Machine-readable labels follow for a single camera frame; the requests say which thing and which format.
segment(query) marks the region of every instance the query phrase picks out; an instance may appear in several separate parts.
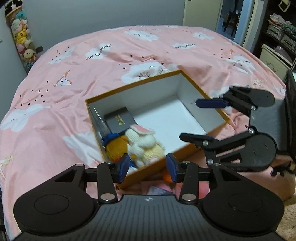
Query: stuffed animal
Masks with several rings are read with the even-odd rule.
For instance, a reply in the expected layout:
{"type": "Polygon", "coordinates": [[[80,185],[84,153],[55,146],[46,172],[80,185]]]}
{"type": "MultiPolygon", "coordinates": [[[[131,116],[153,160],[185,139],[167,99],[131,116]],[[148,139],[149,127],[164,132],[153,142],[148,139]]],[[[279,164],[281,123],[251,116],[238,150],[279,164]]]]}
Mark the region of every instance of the stuffed animal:
{"type": "Polygon", "coordinates": [[[23,55],[26,51],[25,46],[23,44],[16,44],[18,52],[23,55]]]}
{"type": "Polygon", "coordinates": [[[18,28],[19,25],[20,25],[20,23],[21,23],[21,22],[20,22],[19,19],[14,20],[14,21],[12,22],[12,24],[11,24],[11,28],[14,28],[14,29],[18,28]]]}
{"type": "Polygon", "coordinates": [[[149,164],[153,159],[160,159],[164,156],[165,147],[159,141],[156,141],[155,146],[144,150],[142,161],[145,165],[149,164]]]}
{"type": "Polygon", "coordinates": [[[22,25],[20,24],[18,27],[11,28],[13,36],[17,35],[19,32],[22,31],[22,25]]]}
{"type": "Polygon", "coordinates": [[[4,6],[5,6],[5,16],[8,15],[12,10],[14,10],[16,7],[19,7],[22,5],[22,1],[18,0],[9,0],[4,6]]]}
{"type": "Polygon", "coordinates": [[[21,21],[19,19],[16,19],[12,22],[11,30],[13,35],[16,35],[22,31],[21,21]]]}
{"type": "Polygon", "coordinates": [[[24,53],[24,60],[29,61],[29,62],[35,62],[36,60],[36,56],[35,56],[36,52],[32,49],[27,49],[24,53]]]}
{"type": "Polygon", "coordinates": [[[165,148],[155,139],[154,133],[154,130],[137,124],[131,125],[125,132],[131,145],[129,154],[136,155],[134,162],[138,168],[148,164],[152,158],[158,159],[164,155],[165,148]]]}
{"type": "Polygon", "coordinates": [[[27,19],[27,15],[24,11],[18,12],[15,16],[15,18],[17,19],[27,19]]]}
{"type": "Polygon", "coordinates": [[[26,33],[26,30],[24,29],[17,34],[17,43],[24,44],[26,40],[27,40],[27,33],[26,33]]]}
{"type": "Polygon", "coordinates": [[[106,145],[106,152],[111,161],[118,161],[123,154],[128,153],[130,145],[128,144],[127,136],[120,136],[111,140],[106,145]]]}
{"type": "Polygon", "coordinates": [[[26,48],[28,48],[31,43],[32,43],[32,40],[31,39],[26,39],[25,42],[24,42],[24,46],[26,48]]]}
{"type": "Polygon", "coordinates": [[[27,20],[21,19],[20,20],[20,25],[22,25],[22,29],[27,29],[28,28],[27,20]]]}

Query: pink bunny ear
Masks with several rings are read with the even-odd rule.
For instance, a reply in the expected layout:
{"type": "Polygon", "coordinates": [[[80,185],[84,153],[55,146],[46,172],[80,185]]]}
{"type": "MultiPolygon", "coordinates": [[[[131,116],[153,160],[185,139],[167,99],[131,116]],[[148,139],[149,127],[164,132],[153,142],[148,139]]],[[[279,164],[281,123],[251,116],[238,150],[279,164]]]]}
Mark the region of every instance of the pink bunny ear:
{"type": "Polygon", "coordinates": [[[155,133],[154,130],[137,125],[137,124],[131,125],[130,128],[141,135],[148,135],[148,134],[153,135],[155,133]]]}

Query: storage basket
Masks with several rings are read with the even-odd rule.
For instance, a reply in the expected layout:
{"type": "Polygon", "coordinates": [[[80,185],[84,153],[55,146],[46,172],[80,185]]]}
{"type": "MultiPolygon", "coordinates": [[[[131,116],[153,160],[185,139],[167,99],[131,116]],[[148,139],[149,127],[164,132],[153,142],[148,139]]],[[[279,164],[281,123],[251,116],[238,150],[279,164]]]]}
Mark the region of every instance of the storage basket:
{"type": "Polygon", "coordinates": [[[281,29],[278,29],[276,26],[274,25],[269,25],[268,29],[266,31],[270,36],[276,38],[277,40],[281,41],[281,39],[284,36],[284,31],[281,29]]]}
{"type": "Polygon", "coordinates": [[[281,43],[285,45],[288,49],[292,50],[293,52],[296,49],[296,42],[290,37],[288,37],[288,35],[284,34],[283,39],[281,40],[281,43]]]}

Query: wall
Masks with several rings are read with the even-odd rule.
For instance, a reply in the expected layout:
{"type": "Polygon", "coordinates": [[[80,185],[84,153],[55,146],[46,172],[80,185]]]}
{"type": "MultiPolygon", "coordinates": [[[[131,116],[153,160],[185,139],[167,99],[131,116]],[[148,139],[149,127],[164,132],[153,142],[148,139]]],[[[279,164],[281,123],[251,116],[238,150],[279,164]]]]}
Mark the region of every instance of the wall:
{"type": "Polygon", "coordinates": [[[26,72],[15,49],[9,27],[5,22],[5,9],[0,9],[0,121],[9,110],[15,91],[26,72]]]}
{"type": "Polygon", "coordinates": [[[56,43],[106,28],[182,25],[184,0],[26,0],[35,46],[56,43]]]}

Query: open cardboard box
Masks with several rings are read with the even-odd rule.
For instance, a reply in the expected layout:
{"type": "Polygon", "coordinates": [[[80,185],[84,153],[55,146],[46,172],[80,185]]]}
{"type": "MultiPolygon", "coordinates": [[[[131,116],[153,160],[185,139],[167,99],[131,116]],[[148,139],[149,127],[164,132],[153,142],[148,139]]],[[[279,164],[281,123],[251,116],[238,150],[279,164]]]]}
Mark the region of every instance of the open cardboard box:
{"type": "MultiPolygon", "coordinates": [[[[109,161],[102,142],[102,130],[97,125],[94,108],[103,117],[127,107],[137,124],[155,130],[155,137],[163,143],[166,153],[179,160],[198,149],[179,139],[182,132],[215,136],[230,120],[221,110],[203,109],[195,101],[209,96],[183,71],[178,70],[134,82],[87,99],[87,109],[102,156],[109,161]]],[[[165,167],[165,156],[126,176],[121,188],[131,186],[156,174],[165,167]]]]}

